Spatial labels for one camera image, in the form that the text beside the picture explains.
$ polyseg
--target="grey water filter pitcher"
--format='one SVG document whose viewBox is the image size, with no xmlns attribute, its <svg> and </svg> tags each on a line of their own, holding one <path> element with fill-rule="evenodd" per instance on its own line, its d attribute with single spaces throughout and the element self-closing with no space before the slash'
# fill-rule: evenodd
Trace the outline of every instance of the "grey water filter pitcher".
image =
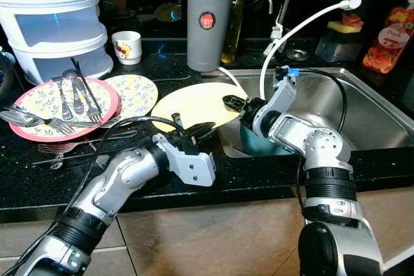
<svg viewBox="0 0 414 276">
<path fill-rule="evenodd" d="M 269 13 L 272 13 L 272 0 Z M 220 65 L 232 0 L 188 0 L 187 65 L 208 72 Z"/>
</svg>

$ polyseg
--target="yellow plate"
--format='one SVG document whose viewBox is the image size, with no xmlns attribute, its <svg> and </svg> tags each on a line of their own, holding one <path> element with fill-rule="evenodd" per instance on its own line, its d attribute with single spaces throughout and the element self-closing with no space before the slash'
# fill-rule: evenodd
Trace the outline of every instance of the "yellow plate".
<svg viewBox="0 0 414 276">
<path fill-rule="evenodd" d="M 201 83 L 176 90 L 162 98 L 154 107 L 151 115 L 172 120 L 171 115 L 178 112 L 185 129 L 198 123 L 215 122 L 215 127 L 230 122 L 239 116 L 223 103 L 226 95 L 247 98 L 247 94 L 235 85 L 228 83 Z M 153 124 L 161 131 L 169 132 L 174 128 L 160 123 Z"/>
</svg>

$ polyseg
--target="small white cup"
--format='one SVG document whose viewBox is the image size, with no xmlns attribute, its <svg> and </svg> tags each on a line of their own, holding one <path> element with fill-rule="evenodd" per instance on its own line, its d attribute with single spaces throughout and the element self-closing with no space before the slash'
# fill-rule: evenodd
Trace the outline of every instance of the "small white cup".
<svg viewBox="0 0 414 276">
<path fill-rule="evenodd" d="M 121 64 L 134 65 L 141 61 L 141 35 L 138 32 L 116 32 L 112 35 L 112 44 Z"/>
</svg>

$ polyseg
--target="white cable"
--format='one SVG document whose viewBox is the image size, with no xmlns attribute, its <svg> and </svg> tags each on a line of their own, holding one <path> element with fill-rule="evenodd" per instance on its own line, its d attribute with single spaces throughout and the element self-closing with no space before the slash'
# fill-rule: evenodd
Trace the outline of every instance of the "white cable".
<svg viewBox="0 0 414 276">
<path fill-rule="evenodd" d="M 233 81 L 233 83 L 238 89 L 242 90 L 245 94 L 247 94 L 246 91 L 242 88 L 242 86 L 238 82 L 238 80 L 235 78 L 235 76 L 233 76 L 233 74 L 230 71 L 228 71 L 227 69 L 223 67 L 219 67 L 218 70 L 220 70 L 223 74 L 228 76 Z"/>
<path fill-rule="evenodd" d="M 275 52 L 278 50 L 278 48 L 287 40 L 289 39 L 291 36 L 293 36 L 297 31 L 299 31 L 300 29 L 302 29 L 305 25 L 309 24 L 310 22 L 314 21 L 315 19 L 317 19 L 318 17 L 324 15 L 325 13 L 328 13 L 330 11 L 333 11 L 335 9 L 338 8 L 347 8 L 349 6 L 349 1 L 348 0 L 343 0 L 340 3 L 337 3 L 335 5 L 332 6 L 328 6 L 327 8 L 320 10 L 319 12 L 315 13 L 313 16 L 308 17 L 306 20 L 304 20 L 302 23 L 300 23 L 298 26 L 296 26 L 295 28 L 293 28 L 290 32 L 288 32 L 286 35 L 284 35 L 272 48 L 272 50 L 270 50 L 268 56 L 265 59 L 265 62 L 263 63 L 263 66 L 261 68 L 261 72 L 260 72 L 260 85 L 259 85 L 259 90 L 260 90 L 260 98 L 262 100 L 265 99 L 265 76 L 266 76 L 266 70 L 267 67 L 270 63 L 270 59 L 272 58 L 273 54 L 275 54 Z"/>
</svg>

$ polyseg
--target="red label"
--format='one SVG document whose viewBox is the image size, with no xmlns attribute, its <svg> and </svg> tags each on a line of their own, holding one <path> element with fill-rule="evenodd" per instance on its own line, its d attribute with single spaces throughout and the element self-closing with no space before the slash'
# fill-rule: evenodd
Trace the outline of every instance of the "red label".
<svg viewBox="0 0 414 276">
<path fill-rule="evenodd" d="M 200 22 L 200 26 L 203 29 L 206 29 L 206 30 L 212 29 L 215 24 L 215 16 L 211 12 L 203 12 L 200 15 L 199 22 Z"/>
</svg>

